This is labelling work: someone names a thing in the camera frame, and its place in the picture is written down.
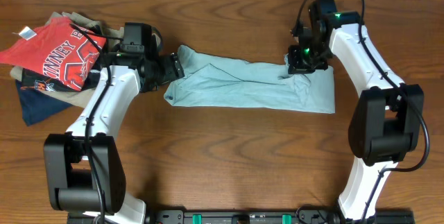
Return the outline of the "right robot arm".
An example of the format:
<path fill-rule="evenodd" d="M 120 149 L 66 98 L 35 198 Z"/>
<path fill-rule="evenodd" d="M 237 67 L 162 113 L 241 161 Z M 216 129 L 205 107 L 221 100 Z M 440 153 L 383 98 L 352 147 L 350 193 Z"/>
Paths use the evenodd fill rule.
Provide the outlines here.
<path fill-rule="evenodd" d="M 371 42 L 361 15 L 339 12 L 334 0 L 315 0 L 308 8 L 311 26 L 297 21 L 289 47 L 289 74 L 328 68 L 336 56 L 347 71 L 359 100 L 348 127 L 355 157 L 336 209 L 301 209 L 300 223 L 414 223 L 411 210 L 376 209 L 390 173 L 415 150 L 423 123 L 424 94 L 393 73 Z"/>

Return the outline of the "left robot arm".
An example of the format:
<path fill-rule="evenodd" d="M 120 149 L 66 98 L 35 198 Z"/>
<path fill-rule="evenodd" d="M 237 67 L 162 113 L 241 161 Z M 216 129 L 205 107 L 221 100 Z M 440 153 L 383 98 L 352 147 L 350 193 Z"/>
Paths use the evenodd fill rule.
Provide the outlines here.
<path fill-rule="evenodd" d="M 49 202 L 68 223 L 150 223 L 146 203 L 126 191 L 115 141 L 130 104 L 140 93 L 184 77 L 176 53 L 160 55 L 160 32 L 127 22 L 114 51 L 99 50 L 99 83 L 76 121 L 44 143 Z"/>

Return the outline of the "light blue t-shirt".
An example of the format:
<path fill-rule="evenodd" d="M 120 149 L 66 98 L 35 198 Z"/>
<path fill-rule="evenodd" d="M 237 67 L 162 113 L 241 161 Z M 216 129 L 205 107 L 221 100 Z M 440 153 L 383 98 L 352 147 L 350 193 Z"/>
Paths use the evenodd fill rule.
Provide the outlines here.
<path fill-rule="evenodd" d="M 333 114 L 334 70 L 289 74 L 288 64 L 248 62 L 178 49 L 183 78 L 168 86 L 164 99 L 176 107 L 268 108 Z"/>

